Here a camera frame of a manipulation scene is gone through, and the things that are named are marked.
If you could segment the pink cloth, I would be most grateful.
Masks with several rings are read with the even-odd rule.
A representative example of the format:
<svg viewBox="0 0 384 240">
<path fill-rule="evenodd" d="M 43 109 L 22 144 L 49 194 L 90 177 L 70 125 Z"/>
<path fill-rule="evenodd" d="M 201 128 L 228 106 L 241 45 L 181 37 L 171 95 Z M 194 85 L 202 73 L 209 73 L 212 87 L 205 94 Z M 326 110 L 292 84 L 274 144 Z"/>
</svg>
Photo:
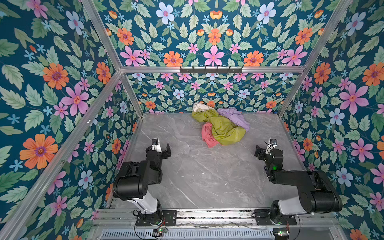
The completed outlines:
<svg viewBox="0 0 384 240">
<path fill-rule="evenodd" d="M 207 144 L 208 148 L 213 148 L 220 144 L 220 142 L 213 135 L 213 124 L 206 122 L 202 128 L 202 139 Z"/>
</svg>

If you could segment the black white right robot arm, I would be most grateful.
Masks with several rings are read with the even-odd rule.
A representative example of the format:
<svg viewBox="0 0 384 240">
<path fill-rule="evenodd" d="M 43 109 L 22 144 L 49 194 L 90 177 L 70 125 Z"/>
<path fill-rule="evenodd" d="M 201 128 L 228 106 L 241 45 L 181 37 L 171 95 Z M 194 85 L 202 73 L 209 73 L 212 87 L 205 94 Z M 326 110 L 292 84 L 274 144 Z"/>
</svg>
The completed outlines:
<svg viewBox="0 0 384 240">
<path fill-rule="evenodd" d="M 268 211 L 255 210 L 255 219 L 274 225 L 296 223 L 295 215 L 328 214 L 340 212 L 343 202 L 335 187 L 323 171 L 284 170 L 283 151 L 268 146 L 256 146 L 255 157 L 264 161 L 268 180 L 275 185 L 295 187 L 296 197 L 273 201 Z"/>
</svg>

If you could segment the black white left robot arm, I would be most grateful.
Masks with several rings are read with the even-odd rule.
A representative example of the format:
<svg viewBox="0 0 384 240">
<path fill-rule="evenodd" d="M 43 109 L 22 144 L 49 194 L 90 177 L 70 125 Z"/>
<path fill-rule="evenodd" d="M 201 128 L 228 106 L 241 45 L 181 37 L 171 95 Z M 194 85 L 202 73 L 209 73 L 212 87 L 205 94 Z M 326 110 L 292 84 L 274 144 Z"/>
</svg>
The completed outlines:
<svg viewBox="0 0 384 240">
<path fill-rule="evenodd" d="M 146 148 L 146 158 L 141 162 L 124 162 L 113 183 L 113 196 L 134 204 L 139 213 L 145 216 L 162 217 L 163 211 L 159 200 L 149 192 L 150 185 L 162 182 L 163 160 L 172 156 L 171 147 L 162 150 L 158 139 Z"/>
</svg>

